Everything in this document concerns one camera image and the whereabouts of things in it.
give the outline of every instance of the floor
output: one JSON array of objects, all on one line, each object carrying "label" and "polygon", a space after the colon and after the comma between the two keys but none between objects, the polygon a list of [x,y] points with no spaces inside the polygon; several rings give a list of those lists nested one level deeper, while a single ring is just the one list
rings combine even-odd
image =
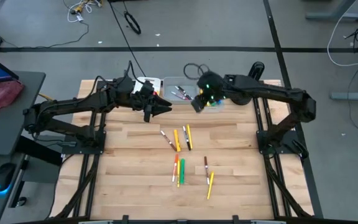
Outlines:
[{"label": "floor", "polygon": [[[305,19],[305,12],[329,11],[339,2],[268,1],[290,83],[306,89],[318,102],[317,119],[303,124],[303,130],[323,215],[358,220],[358,130],[350,122],[347,102],[329,98],[331,91],[347,90],[357,67],[338,67],[324,52],[335,22]],[[136,49],[135,56],[150,77],[182,76],[188,62],[205,63],[222,75],[246,74],[255,61],[261,61],[266,66],[262,78],[282,79],[262,0],[148,0],[128,1],[126,5],[138,20],[142,34],[133,33],[125,19],[117,16],[130,45]],[[117,12],[124,11],[121,2],[113,6]],[[358,12],[358,1],[349,12]],[[89,24],[89,34],[79,42],[32,52],[4,44],[6,53],[0,53],[0,62],[11,70],[45,72],[42,93],[59,100],[75,96],[82,79],[122,76],[128,60],[133,58],[110,7],[94,7],[91,14],[85,12],[83,17]],[[343,36],[356,28],[357,22],[344,21],[338,26],[331,47],[348,53],[333,53],[335,61],[358,62],[358,53],[343,50],[351,48],[352,41]],[[0,35],[16,46],[68,42],[85,31],[83,24],[67,22],[67,8],[61,0],[0,1]],[[358,75],[351,90],[358,91]],[[351,108],[358,124],[358,102],[352,102]],[[71,121],[71,116],[60,119]],[[52,170],[51,175],[57,175],[57,171]],[[22,194],[29,198],[28,204],[6,209],[1,223],[47,216],[53,183],[28,183]]]}]

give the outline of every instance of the black desk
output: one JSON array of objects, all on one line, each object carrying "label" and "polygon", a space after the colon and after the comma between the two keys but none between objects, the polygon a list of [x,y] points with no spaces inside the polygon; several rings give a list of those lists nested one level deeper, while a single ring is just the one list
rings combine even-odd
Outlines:
[{"label": "black desk", "polygon": [[34,104],[45,79],[45,74],[40,72],[15,73],[25,87],[13,104],[0,109],[0,166],[9,162],[12,152],[12,162],[17,165],[9,190],[6,194],[0,195],[0,219],[25,156],[23,153],[14,152],[23,130],[24,116],[22,111]]}]

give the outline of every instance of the computer mouse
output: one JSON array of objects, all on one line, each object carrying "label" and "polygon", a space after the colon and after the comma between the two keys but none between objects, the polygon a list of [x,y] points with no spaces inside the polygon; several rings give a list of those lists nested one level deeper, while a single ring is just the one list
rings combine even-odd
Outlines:
[{"label": "computer mouse", "polygon": [[16,165],[10,162],[0,166],[0,192],[6,190],[11,184],[15,168]]}]

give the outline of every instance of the green marker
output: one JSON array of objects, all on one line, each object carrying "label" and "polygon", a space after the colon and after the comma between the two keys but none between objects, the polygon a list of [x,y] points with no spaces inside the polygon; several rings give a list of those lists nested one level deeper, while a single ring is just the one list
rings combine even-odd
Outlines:
[{"label": "green marker", "polygon": [[185,159],[180,160],[180,183],[185,183]]}]

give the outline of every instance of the wooden table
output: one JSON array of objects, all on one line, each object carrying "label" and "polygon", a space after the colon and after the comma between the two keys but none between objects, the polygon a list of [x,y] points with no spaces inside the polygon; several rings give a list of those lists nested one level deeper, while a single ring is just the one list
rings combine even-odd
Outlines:
[{"label": "wooden table", "polygon": [[[280,81],[268,83],[279,85]],[[86,96],[92,84],[92,80],[83,80],[78,97]],[[285,103],[270,100],[269,106],[273,123],[288,114]],[[220,113],[196,114],[191,105],[172,108],[170,113],[151,118],[150,123],[143,122],[142,111],[129,108],[114,109],[107,115],[106,148],[99,161],[91,218],[120,220],[129,215],[131,220],[230,220],[239,215],[240,219],[272,219],[264,161],[257,149],[253,103],[237,106],[226,100]],[[73,124],[89,124],[90,115],[74,114]],[[191,127],[192,151],[188,151],[183,136],[182,126],[186,124]],[[178,130],[182,147],[179,157],[186,159],[185,184],[180,188],[172,182],[175,152],[160,134],[163,130],[174,141],[174,129]],[[209,171],[215,172],[209,200],[204,156]],[[76,190],[82,157],[75,155],[62,167],[52,216],[62,210]],[[280,158],[287,188],[313,214],[298,156],[282,154]],[[276,193],[280,214],[284,214],[277,188]]]}]

